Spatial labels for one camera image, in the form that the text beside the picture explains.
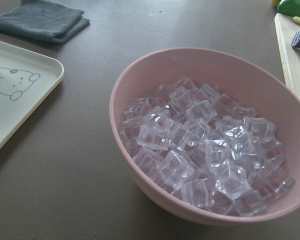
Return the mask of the pink bowl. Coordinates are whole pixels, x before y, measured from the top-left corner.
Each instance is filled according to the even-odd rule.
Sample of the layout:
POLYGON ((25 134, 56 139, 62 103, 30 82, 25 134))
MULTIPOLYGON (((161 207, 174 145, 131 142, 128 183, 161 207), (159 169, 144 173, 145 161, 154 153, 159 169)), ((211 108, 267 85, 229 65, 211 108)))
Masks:
POLYGON ((203 48, 160 50, 133 62, 117 79, 109 102, 112 132, 128 171, 138 187, 171 214, 198 224, 235 226, 271 221, 300 208, 300 100, 278 79, 236 56, 203 48), (278 125, 283 143, 283 168, 295 184, 277 199, 267 202, 268 212, 254 217, 225 216, 190 206, 168 194, 132 161, 119 136, 123 111, 131 100, 151 93, 162 84, 188 76, 201 86, 207 83, 256 108, 259 115, 278 125))

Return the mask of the grey folded cloth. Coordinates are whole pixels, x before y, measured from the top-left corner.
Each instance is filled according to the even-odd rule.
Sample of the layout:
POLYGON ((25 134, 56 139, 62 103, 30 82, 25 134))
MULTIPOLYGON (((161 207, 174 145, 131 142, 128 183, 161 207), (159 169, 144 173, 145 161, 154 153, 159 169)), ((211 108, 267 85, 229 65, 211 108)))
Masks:
POLYGON ((90 24, 84 11, 49 0, 23 0, 19 7, 0 14, 0 32, 62 44, 90 24))

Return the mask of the pile of clear ice cubes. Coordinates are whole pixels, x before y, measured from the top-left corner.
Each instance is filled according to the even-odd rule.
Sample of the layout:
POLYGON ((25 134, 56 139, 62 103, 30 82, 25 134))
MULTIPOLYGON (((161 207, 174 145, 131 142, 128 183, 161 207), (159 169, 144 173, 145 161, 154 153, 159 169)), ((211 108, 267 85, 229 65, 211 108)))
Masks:
POLYGON ((188 205, 226 216, 265 214, 295 180, 277 125, 217 86, 182 76, 132 100, 120 137, 140 170, 188 205))

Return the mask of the wooden cutting board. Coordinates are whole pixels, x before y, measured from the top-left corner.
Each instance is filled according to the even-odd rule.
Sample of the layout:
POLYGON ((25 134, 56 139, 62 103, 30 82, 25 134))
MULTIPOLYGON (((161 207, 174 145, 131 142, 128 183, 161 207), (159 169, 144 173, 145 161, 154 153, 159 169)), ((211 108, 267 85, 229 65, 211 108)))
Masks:
POLYGON ((300 24, 280 13, 275 15, 274 23, 285 85, 300 100, 300 49, 291 46, 293 36, 300 31, 300 24))

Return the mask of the cream rabbit tray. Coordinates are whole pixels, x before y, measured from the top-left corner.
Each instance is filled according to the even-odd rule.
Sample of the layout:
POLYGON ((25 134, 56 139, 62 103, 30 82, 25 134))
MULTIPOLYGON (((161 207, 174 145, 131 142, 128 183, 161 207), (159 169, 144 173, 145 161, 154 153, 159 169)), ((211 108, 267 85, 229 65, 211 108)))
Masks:
POLYGON ((0 149, 63 77, 58 60, 0 41, 0 149))

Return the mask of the green lime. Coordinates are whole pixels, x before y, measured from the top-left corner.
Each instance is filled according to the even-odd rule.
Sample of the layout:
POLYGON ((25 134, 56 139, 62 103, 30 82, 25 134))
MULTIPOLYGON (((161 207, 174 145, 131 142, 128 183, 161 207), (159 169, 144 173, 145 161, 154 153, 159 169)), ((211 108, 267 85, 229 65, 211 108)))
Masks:
POLYGON ((300 0, 281 0, 277 12, 290 17, 300 17, 300 0))

